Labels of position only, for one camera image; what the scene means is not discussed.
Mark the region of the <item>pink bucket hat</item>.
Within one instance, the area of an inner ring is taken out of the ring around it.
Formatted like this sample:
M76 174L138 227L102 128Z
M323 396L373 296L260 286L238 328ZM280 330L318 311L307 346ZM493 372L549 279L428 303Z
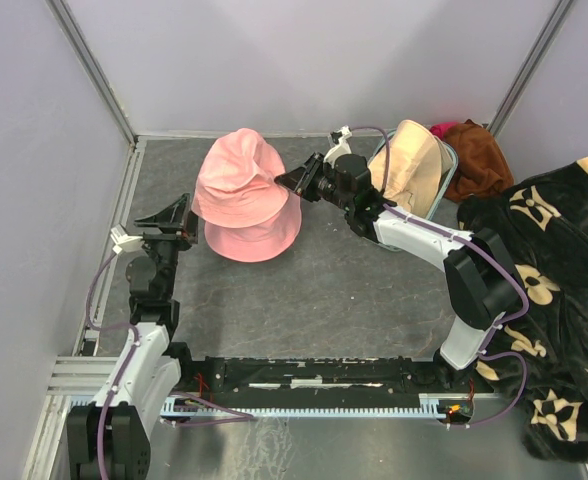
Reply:
M191 210L227 228L258 225L285 205L289 193L275 182L283 161L256 131L241 128L218 138L201 165Z
M276 258L296 240L302 225L300 198L291 195L268 220L249 227L231 228L205 223L208 246L218 255L242 263Z

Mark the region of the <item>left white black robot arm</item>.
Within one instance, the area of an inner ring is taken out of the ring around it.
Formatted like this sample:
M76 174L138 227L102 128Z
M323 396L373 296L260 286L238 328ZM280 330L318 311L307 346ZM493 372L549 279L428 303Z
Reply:
M73 479L144 479L150 437L172 389L183 390L195 378L189 347L173 339L180 304L173 292L180 253L198 241L198 217L191 198L180 196L151 216L137 219L138 235L121 225L110 231L112 248L105 271L123 253L127 265L128 336L107 380L92 400L71 408L66 419L68 459Z

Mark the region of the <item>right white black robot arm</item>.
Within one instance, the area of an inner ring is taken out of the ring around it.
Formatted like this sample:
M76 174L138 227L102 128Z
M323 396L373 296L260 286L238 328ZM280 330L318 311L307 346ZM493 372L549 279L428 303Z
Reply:
M325 200L344 213L350 229L388 249L405 251L445 275L455 313L432 368L441 389L455 391L504 323L529 309L525 288L499 235L453 230L412 215L383 197L372 184L364 157L345 154L334 162L312 155L276 183L309 202Z

